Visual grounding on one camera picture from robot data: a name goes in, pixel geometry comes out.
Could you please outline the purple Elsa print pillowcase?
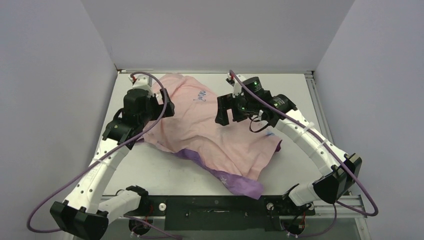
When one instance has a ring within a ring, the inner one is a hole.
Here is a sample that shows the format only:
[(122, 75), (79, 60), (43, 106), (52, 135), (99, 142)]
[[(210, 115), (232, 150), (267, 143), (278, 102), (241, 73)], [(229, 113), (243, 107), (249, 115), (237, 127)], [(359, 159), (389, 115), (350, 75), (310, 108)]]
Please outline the purple Elsa print pillowcase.
[(258, 178), (282, 140), (267, 130), (251, 132), (248, 121), (217, 124), (217, 95), (194, 77), (168, 73), (152, 90), (158, 93), (161, 87), (175, 105), (174, 115), (162, 118), (141, 140), (192, 160), (232, 194), (259, 199), (264, 186)]

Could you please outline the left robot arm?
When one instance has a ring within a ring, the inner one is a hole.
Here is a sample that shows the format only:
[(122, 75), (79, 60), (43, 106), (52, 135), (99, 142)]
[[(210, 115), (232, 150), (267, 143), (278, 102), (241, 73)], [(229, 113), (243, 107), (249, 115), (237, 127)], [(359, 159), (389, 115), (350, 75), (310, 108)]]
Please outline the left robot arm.
[(127, 187), (106, 201), (101, 198), (137, 140), (160, 119), (174, 115), (175, 107), (167, 90), (162, 88), (160, 94), (163, 104), (159, 104), (150, 90), (127, 91), (123, 107), (105, 127), (88, 171), (79, 177), (75, 188), (62, 202), (56, 201), (50, 208), (60, 230), (83, 240), (99, 240), (114, 220), (128, 212), (143, 215), (148, 211), (148, 192), (137, 185)]

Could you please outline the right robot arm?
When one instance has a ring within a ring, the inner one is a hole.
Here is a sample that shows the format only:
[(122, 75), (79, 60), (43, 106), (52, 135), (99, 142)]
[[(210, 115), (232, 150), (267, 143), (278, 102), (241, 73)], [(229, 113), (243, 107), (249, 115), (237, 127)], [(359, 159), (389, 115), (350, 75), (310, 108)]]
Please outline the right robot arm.
[(265, 121), (266, 127), (289, 137), (321, 173), (319, 179), (297, 183), (282, 196), (284, 212), (295, 215), (318, 200), (334, 204), (355, 183), (362, 159), (329, 142), (287, 96), (273, 96), (263, 89), (257, 76), (246, 79), (228, 74), (226, 81), (233, 87), (233, 92), (217, 97), (217, 124), (226, 126), (230, 123), (228, 111), (231, 111), (234, 122), (246, 119)]

